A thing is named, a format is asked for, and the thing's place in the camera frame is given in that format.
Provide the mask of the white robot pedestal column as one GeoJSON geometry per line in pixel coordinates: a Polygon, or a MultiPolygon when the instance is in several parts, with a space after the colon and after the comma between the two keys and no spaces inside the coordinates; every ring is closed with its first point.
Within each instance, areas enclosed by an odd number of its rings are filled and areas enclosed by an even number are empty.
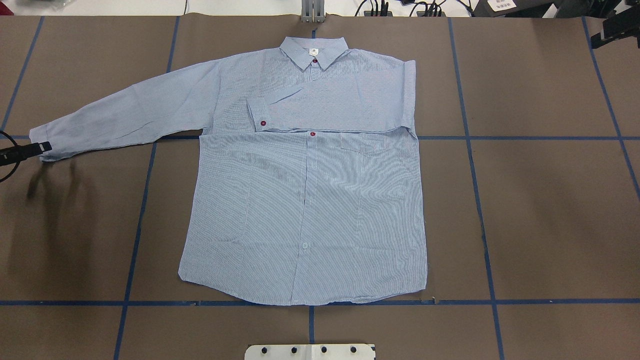
{"type": "Polygon", "coordinates": [[[256,344],[247,347],[245,360],[376,360],[374,344],[256,344]]]}

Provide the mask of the aluminium frame post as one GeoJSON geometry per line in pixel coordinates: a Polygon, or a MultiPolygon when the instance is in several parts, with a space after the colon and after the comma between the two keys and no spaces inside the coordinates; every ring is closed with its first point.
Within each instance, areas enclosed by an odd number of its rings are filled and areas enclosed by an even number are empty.
{"type": "Polygon", "coordinates": [[[302,0],[301,22],[324,23],[326,20],[325,0],[302,0]]]}

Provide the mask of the brown paper table cover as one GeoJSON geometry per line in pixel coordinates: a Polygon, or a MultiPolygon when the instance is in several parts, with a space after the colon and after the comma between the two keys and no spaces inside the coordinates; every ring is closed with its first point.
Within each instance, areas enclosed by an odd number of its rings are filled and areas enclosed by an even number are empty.
{"type": "Polygon", "coordinates": [[[1,183],[1,358],[242,359],[368,343],[399,360],[639,358],[639,50],[594,18],[328,16],[417,64],[427,289],[249,305],[178,278],[198,132],[1,183]]]}

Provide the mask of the light blue striped shirt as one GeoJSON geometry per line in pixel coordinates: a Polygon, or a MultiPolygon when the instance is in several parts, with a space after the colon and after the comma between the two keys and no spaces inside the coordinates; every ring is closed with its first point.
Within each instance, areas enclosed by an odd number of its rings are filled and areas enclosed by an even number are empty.
{"type": "Polygon", "coordinates": [[[417,64],[283,39],[142,80],[32,128],[55,162],[200,130],[182,281],[252,303],[370,303],[427,285],[417,64]]]}

